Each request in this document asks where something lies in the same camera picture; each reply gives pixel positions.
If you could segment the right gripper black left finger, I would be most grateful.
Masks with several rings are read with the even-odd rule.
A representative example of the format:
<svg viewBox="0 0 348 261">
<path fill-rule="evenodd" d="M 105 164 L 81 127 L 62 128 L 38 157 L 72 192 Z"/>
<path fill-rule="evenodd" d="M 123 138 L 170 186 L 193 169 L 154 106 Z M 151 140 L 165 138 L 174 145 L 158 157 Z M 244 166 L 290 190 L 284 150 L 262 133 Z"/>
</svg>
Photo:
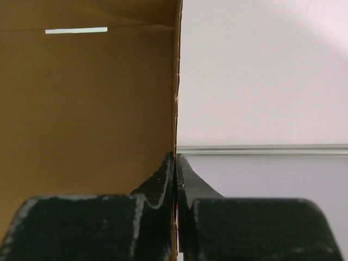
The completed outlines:
<svg viewBox="0 0 348 261">
<path fill-rule="evenodd" d="M 174 168 L 168 153 L 126 195 L 30 197 L 1 243 L 1 260 L 168 260 Z"/>
</svg>

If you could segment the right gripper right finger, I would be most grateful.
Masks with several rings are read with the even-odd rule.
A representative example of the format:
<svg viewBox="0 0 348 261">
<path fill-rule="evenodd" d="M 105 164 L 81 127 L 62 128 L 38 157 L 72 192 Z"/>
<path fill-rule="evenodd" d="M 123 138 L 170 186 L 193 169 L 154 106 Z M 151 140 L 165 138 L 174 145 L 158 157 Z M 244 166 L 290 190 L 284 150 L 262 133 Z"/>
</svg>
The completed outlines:
<svg viewBox="0 0 348 261">
<path fill-rule="evenodd" d="M 322 210 L 304 198 L 224 197 L 176 157 L 185 260 L 342 260 Z"/>
</svg>

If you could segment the cardboard box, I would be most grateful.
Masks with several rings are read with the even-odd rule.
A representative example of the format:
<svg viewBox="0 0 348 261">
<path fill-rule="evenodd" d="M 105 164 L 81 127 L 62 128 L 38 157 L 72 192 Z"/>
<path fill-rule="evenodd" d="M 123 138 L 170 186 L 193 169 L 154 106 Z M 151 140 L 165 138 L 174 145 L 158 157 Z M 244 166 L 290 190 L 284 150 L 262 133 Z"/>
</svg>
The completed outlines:
<svg viewBox="0 0 348 261">
<path fill-rule="evenodd" d="M 126 195 L 175 157 L 181 1 L 1 1 L 1 243 L 30 197 Z"/>
</svg>

